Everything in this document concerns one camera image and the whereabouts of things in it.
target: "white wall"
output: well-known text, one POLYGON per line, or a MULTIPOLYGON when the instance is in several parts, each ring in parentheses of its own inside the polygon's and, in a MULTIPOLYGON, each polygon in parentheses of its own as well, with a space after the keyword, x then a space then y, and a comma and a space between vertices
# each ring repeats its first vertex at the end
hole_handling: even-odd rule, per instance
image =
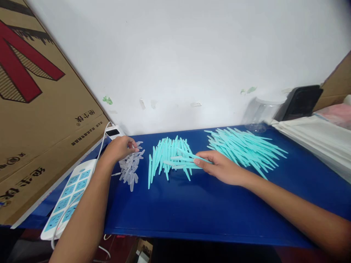
POLYGON ((27 2, 129 135, 240 124, 257 94, 319 84, 351 49, 343 0, 27 2))

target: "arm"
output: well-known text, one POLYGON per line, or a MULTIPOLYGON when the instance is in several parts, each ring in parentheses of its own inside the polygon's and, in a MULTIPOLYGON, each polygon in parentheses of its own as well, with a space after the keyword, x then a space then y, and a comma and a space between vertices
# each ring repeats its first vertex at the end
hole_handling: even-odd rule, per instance
POLYGON ((78 263, 93 260, 103 234, 113 167, 117 161, 133 152, 138 152, 139 149, 136 147, 135 141, 127 136, 117 137, 106 147, 77 209, 62 233, 50 263, 78 263))
POLYGON ((199 152, 197 156, 214 163, 194 160, 204 171, 224 183, 250 190, 333 257, 350 259, 350 221, 237 166, 217 151, 199 152))

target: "white cable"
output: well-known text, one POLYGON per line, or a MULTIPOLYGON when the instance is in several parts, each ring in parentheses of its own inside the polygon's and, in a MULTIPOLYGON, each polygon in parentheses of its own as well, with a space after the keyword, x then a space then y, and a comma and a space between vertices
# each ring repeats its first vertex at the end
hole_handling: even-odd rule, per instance
MULTIPOLYGON (((103 136, 102 136, 102 142, 101 142, 100 151, 99 151, 99 154, 98 154, 98 157, 97 157, 97 161, 95 162, 94 167, 93 167, 93 169, 92 169, 92 175, 94 174, 96 164, 97 164, 97 162, 99 161, 99 157, 100 157, 100 154, 101 154, 101 151, 102 151, 103 141, 104 141, 104 139, 105 139, 106 129, 107 129, 107 126, 108 126, 109 124, 114 125, 112 122, 108 122, 107 125, 106 125, 106 127, 105 127, 105 130, 104 130, 103 136)), ((74 202, 75 202, 84 192, 85 192, 85 190, 84 190, 83 192, 81 192, 81 193, 71 202, 71 204, 64 210, 63 214, 61 215, 61 217, 60 217, 60 219, 59 219, 59 221, 58 221, 58 223, 57 223, 57 225, 56 225, 56 227, 55 227, 54 235, 52 236, 52 239, 51 239, 51 248, 52 248, 52 250, 55 249, 55 236, 56 236, 57 229, 58 229, 58 227, 59 227, 59 224, 60 224, 60 222, 61 222, 63 216, 66 214, 67 210, 72 206, 72 204, 74 204, 74 202)), ((102 250, 104 250, 104 251, 108 254, 109 258, 111 259, 111 255, 110 255, 110 253, 109 253, 106 249, 104 249, 104 248, 101 247, 101 246, 99 246, 99 248, 102 249, 102 250)))
POLYGON ((111 259, 111 255, 110 255, 110 252, 108 252, 106 249, 104 249, 102 246, 99 246, 100 249, 104 250, 107 255, 109 256, 109 259, 108 260, 97 260, 97 259, 94 259, 93 262, 101 262, 101 263, 105 263, 105 262, 108 262, 110 259, 111 259))
POLYGON ((103 239, 104 239, 104 240, 107 240, 107 239, 109 239, 111 236, 112 236, 112 235, 109 235, 109 237, 106 238, 106 234, 105 234, 105 235, 103 236, 103 239))

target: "hand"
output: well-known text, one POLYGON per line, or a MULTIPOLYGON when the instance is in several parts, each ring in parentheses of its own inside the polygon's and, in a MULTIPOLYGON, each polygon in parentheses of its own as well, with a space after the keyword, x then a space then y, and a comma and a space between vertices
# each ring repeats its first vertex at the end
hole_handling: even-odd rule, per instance
POLYGON ((114 165, 127 155, 138 151, 134 139, 128 136, 117 137, 106 147, 100 160, 114 165))
POLYGON ((256 174, 236 165, 217 151, 198 152, 196 155, 214 163, 210 164, 204 160, 195 159, 194 163, 197 166, 226 184, 244 186, 249 180, 258 177, 256 174))

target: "black device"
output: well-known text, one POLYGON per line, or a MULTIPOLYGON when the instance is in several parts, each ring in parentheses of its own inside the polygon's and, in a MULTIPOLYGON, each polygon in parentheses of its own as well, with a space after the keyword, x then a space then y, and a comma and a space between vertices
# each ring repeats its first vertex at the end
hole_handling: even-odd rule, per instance
POLYGON ((298 87, 293 89, 285 103, 279 109, 275 119, 288 121, 312 115, 318 99, 323 93, 319 85, 298 87))

